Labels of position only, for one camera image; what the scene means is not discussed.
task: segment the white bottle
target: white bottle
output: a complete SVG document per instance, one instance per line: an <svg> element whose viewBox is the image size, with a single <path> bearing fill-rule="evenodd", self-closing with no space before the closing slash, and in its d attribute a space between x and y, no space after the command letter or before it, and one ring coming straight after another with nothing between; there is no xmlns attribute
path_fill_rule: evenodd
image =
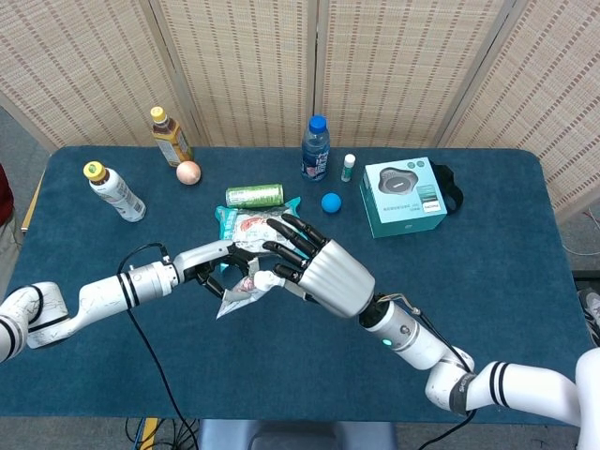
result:
<svg viewBox="0 0 600 450"><path fill-rule="evenodd" d="M117 172L91 161L83 167L83 174L89 179L90 188L102 200L111 204L122 218L129 222L142 220L146 205L129 189Z"/></svg>
<svg viewBox="0 0 600 450"><path fill-rule="evenodd" d="M356 162L356 157L352 153L346 155L344 158L344 167L341 170L341 181L347 183L353 177L354 162Z"/></svg>

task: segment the plastic bottle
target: plastic bottle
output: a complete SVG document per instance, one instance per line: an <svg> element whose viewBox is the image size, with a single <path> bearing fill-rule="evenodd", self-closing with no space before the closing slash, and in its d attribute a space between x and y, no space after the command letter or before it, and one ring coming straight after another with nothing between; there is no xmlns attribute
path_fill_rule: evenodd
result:
<svg viewBox="0 0 600 450"><path fill-rule="evenodd" d="M154 121L152 134L169 165L177 167L184 161L193 161L194 151L179 123L171 119L159 106L152 108L150 115Z"/></svg>
<svg viewBox="0 0 600 450"><path fill-rule="evenodd" d="M348 183L353 177L354 162L356 162L356 157L352 153L346 155L344 158L344 167L341 170L341 181Z"/></svg>
<svg viewBox="0 0 600 450"><path fill-rule="evenodd" d="M302 139L302 175L310 181L320 181L327 174L329 131L327 119L313 115Z"/></svg>
<svg viewBox="0 0 600 450"><path fill-rule="evenodd" d="M90 188L102 200L111 204L122 218L129 222L142 220L146 205L129 189L117 172L104 167L98 161L91 161L83 167L83 174L90 182Z"/></svg>

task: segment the blue table cloth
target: blue table cloth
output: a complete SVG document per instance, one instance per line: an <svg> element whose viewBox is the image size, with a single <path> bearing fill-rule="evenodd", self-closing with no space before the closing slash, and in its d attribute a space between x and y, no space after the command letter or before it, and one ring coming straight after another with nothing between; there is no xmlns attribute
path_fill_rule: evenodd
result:
<svg viewBox="0 0 600 450"><path fill-rule="evenodd" d="M339 180L343 157L357 163ZM365 164L430 157L449 165L465 203L431 232L373 239L359 192ZM50 159L12 287L58 283L71 316L82 285L114 273L153 241L172 256L218 239L215 208L228 187L281 183L299 214L334 237L377 279L402 292L481 369L492 360L557 369L573 379L591 347L538 161L476 149L333 149L320 183L300 174L297 148L197 148L202 181L184 186L157 148L66 147ZM83 177L89 160L116 169L147 205L128 223ZM327 215L325 192L342 198ZM158 259L148 250L137 265ZM262 262L268 268L274 261ZM224 280L230 286L237 274ZM184 413L201 418L447 422L419 372L364 331L282 291L215 320L219 301L197 283L134 310ZM126 314L66 342L26 349L0 366L3 415L174 416L156 368ZM499 407L487 423L549 423Z"/></svg>

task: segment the plastic wrapper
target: plastic wrapper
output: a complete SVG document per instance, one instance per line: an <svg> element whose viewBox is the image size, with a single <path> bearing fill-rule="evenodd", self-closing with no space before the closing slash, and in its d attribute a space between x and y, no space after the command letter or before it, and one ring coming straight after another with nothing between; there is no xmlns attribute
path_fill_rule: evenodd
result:
<svg viewBox="0 0 600 450"><path fill-rule="evenodd" d="M232 240L238 247L253 253L266 253L267 251L263 249L263 243L266 241L276 241L294 250L295 247L269 227L266 220L274 218L285 223L281 219L282 214L292 214L298 217L296 208L299 203L300 197L296 197L282 206L263 211L218 206L215 217L219 222L219 238Z"/></svg>
<svg viewBox="0 0 600 450"><path fill-rule="evenodd" d="M256 302L266 293L267 291L256 289L252 277L243 277L221 301L221 308L218 310L217 319L236 309L243 308Z"/></svg>

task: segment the snack bag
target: snack bag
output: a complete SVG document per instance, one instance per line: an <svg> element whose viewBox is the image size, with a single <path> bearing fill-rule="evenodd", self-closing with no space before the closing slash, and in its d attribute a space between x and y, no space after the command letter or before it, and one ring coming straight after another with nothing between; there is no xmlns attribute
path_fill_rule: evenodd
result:
<svg viewBox="0 0 600 450"><path fill-rule="evenodd" d="M285 202L282 206L276 206L263 211L218 206L215 211L215 217L219 222L219 238L232 240L238 247L253 253L267 253L263 248L263 243L266 241L276 241L294 250L295 247L278 232L269 227L266 220L274 218L283 222L281 219L282 214L292 214L298 217L296 208L299 203L300 197L296 197Z"/></svg>

